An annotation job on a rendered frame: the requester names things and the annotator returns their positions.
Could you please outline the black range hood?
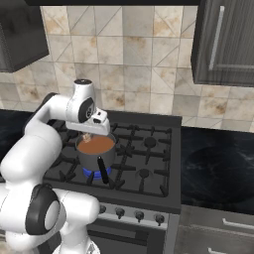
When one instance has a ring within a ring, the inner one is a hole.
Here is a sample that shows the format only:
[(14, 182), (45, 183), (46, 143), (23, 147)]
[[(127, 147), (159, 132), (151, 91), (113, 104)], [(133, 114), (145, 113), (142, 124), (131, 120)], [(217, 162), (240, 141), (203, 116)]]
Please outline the black range hood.
[(201, 0), (25, 0), (30, 6), (198, 6)]

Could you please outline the black oven door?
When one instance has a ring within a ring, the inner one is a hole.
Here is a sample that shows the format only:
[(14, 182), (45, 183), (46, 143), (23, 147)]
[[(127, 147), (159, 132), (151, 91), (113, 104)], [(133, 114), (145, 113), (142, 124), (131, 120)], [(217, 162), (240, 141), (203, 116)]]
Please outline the black oven door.
[(89, 225), (88, 234), (101, 254), (163, 254), (163, 230), (124, 230)]

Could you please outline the dark wall cupboard door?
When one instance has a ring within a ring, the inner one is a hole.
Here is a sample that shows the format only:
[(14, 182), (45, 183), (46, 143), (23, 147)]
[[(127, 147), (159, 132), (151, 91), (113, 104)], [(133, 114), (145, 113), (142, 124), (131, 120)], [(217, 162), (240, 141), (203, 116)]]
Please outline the dark wall cupboard door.
[[(209, 70), (219, 6), (224, 16)], [(254, 87), (254, 0), (201, 0), (190, 62), (195, 84)]]

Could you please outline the black gas stove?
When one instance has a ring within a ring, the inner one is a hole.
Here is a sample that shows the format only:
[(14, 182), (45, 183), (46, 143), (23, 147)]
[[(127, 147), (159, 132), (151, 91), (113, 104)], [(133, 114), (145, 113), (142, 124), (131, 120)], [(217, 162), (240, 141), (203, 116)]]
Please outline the black gas stove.
[[(82, 171), (74, 142), (77, 133), (61, 121), (52, 126), (61, 134), (62, 153), (46, 172), (44, 181), (53, 187), (91, 194), (106, 211), (90, 225), (124, 230), (163, 230), (163, 254), (174, 254), (181, 213), (181, 123), (175, 116), (110, 111), (111, 133), (116, 138), (116, 157), (109, 183)], [(118, 218), (115, 208), (125, 214)], [(143, 211), (138, 221), (136, 211)], [(165, 222), (155, 221), (161, 214)]]

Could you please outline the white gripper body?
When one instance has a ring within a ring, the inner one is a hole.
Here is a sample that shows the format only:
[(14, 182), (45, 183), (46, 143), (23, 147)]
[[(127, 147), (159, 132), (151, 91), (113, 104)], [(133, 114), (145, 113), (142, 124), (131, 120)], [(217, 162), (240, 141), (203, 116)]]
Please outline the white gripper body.
[(82, 133), (90, 133), (95, 135), (107, 136), (110, 132), (110, 124), (108, 119), (100, 121), (96, 118), (90, 118), (84, 123), (73, 123), (67, 121), (65, 126), (69, 130), (75, 130)]

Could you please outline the dark wall cupboard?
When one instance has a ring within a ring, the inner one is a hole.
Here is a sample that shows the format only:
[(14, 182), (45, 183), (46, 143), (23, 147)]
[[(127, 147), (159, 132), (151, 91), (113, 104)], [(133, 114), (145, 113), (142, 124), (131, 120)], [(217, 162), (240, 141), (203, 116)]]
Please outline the dark wall cupboard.
[(0, 72), (16, 72), (49, 54), (40, 7), (0, 0)]

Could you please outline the grey saucepan with hot chocolate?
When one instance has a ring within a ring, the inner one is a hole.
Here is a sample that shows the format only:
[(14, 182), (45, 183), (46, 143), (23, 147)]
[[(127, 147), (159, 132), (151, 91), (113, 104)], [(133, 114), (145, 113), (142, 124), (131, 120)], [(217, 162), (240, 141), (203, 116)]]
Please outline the grey saucepan with hot chocolate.
[(116, 156), (115, 137), (111, 133), (107, 136), (93, 135), (85, 142), (83, 137), (79, 136), (75, 148), (83, 174), (87, 178), (102, 180), (107, 185)]

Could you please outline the grey drawer front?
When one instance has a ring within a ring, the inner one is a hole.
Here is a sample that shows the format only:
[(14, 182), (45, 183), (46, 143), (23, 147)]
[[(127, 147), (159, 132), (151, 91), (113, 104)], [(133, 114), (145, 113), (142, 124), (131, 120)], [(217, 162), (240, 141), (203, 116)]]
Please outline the grey drawer front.
[(190, 205), (182, 206), (180, 225), (254, 235), (254, 230), (223, 225), (222, 218), (232, 222), (254, 225), (254, 215)]
[(254, 254), (254, 237), (180, 226), (174, 254), (209, 254), (207, 247), (228, 254)]

